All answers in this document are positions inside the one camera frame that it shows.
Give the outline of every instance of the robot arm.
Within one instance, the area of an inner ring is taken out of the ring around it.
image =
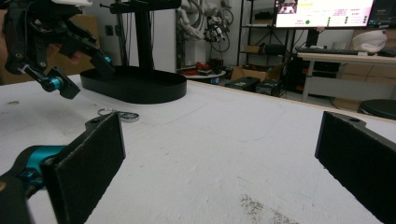
[[[62,45],[59,52],[67,57],[73,56],[77,51],[91,56],[92,65],[103,77],[111,77],[114,67],[111,60],[94,44],[96,39],[69,20],[81,13],[76,5],[89,6],[91,2],[55,1],[56,3],[50,0],[13,0],[9,3],[3,25],[8,51],[6,69],[15,75],[27,73],[45,91],[59,90],[63,97],[73,99],[79,88],[59,69],[53,68],[44,75],[48,66],[48,45]]]

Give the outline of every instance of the black stool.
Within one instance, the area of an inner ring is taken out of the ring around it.
[[[359,105],[358,112],[384,119],[396,119],[396,100],[366,100]]]

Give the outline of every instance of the desk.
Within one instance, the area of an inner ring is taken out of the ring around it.
[[[396,58],[316,53],[298,53],[297,56],[310,62],[304,84],[303,102],[306,101],[308,93],[353,100],[396,99],[396,88],[392,84],[312,76],[316,61],[396,66]]]
[[[379,223],[314,157],[325,108],[192,81],[161,105],[2,86],[0,173],[29,146],[69,144],[103,107],[141,118],[122,123],[126,159],[88,223]],[[396,141],[395,121],[349,115]],[[46,191],[29,205],[55,223]]]

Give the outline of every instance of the computer screen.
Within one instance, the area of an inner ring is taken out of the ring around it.
[[[365,27],[375,0],[275,0],[276,28]]]

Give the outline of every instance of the metal ring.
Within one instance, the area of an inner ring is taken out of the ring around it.
[[[117,110],[115,110],[115,109],[113,109],[113,108],[102,108],[102,109],[98,110],[98,115],[106,115],[106,114],[109,114],[109,113],[101,113],[101,112],[105,112],[105,111],[108,111],[109,113],[111,113],[111,112],[117,112]]]

